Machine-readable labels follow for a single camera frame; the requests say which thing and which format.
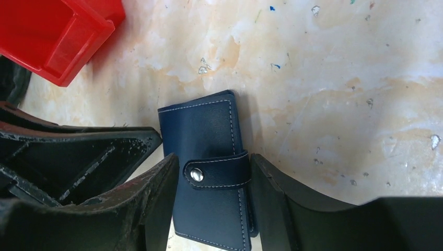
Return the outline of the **red plastic bin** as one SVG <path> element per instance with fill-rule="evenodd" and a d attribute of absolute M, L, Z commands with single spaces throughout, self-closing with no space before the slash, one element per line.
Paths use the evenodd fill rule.
<path fill-rule="evenodd" d="M 121 1 L 1 1 L 1 55 L 67 87 L 124 19 Z"/>

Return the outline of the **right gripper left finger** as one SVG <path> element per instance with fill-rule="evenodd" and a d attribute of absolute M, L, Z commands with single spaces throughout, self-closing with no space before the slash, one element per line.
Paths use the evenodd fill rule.
<path fill-rule="evenodd" d="M 1 250 L 166 250 L 179 178 L 170 154 L 79 205 L 1 200 Z"/>

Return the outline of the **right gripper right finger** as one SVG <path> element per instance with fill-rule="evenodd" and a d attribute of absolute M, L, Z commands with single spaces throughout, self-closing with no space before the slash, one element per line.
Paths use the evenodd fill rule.
<path fill-rule="evenodd" d="M 251 156 L 263 250 L 442 250 L 442 197 L 381 197 L 356 206 Z"/>

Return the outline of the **navy leather card holder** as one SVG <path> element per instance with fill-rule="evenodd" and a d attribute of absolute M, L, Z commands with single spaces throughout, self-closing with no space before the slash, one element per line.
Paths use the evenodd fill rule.
<path fill-rule="evenodd" d="M 234 93 L 163 107 L 158 118 L 164 154 L 175 154 L 180 165 L 172 216 L 176 234 L 225 250 L 250 250 L 258 232 Z"/>

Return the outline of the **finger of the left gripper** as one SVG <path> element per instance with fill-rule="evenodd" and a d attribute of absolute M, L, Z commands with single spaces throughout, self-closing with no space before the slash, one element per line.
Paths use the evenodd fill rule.
<path fill-rule="evenodd" d="M 11 103 L 7 101 L 1 101 L 1 121 L 26 129 L 51 133 L 90 133 L 118 131 L 151 131 L 156 133 L 156 130 L 152 127 L 85 127 L 59 125 L 34 117 L 14 107 Z"/>
<path fill-rule="evenodd" d="M 123 184 L 161 144 L 154 130 L 1 132 L 1 196 L 60 207 Z"/>

